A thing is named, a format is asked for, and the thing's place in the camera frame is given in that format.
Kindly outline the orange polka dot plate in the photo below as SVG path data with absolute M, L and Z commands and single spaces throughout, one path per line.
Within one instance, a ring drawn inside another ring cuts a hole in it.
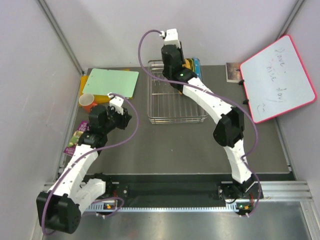
M 184 64 L 181 69 L 176 74 L 176 81 L 180 83 L 178 90 L 183 93 L 183 85 L 187 84 L 189 80 L 194 77 L 194 72 L 192 69 L 192 62 L 188 58 L 184 59 Z

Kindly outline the blue polka dot plate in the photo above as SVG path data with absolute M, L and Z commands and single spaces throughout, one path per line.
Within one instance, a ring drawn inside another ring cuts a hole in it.
M 198 77 L 200 77 L 201 75 L 201 64 L 200 64 L 200 60 L 198 58 L 193 58 L 193 66 L 194 66 L 194 72 L 196 73 L 196 75 Z

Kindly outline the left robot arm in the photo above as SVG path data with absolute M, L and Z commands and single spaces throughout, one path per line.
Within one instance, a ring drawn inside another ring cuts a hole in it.
M 114 129 L 124 130 L 131 118 L 126 108 L 113 103 L 91 108 L 87 127 L 62 175 L 36 198 L 42 231 L 74 233 L 85 210 L 98 197 L 106 199 L 113 194 L 113 185 L 102 179 L 91 178 L 84 186 L 81 183 L 101 151 L 107 148 L 107 135 Z

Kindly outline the green polka dot plate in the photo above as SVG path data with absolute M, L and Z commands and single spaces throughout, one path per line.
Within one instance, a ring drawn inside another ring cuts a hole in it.
M 189 58 L 188 60 L 189 60 L 189 62 L 190 62 L 191 70 L 194 72 L 194 71 L 195 71 L 195 64 L 194 64 L 194 60 L 193 60 L 192 58 Z

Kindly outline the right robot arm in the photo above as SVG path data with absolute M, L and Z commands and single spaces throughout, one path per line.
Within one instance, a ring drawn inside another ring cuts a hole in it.
M 181 48 L 175 44 L 164 44 L 161 56 L 164 65 L 162 74 L 170 81 L 170 85 L 195 101 L 215 122 L 213 138 L 224 148 L 229 160 L 233 179 L 232 192 L 238 198 L 245 198 L 252 191 L 254 178 L 244 157 L 244 112 L 212 95 L 212 91 L 203 84 L 197 74 L 184 66 Z

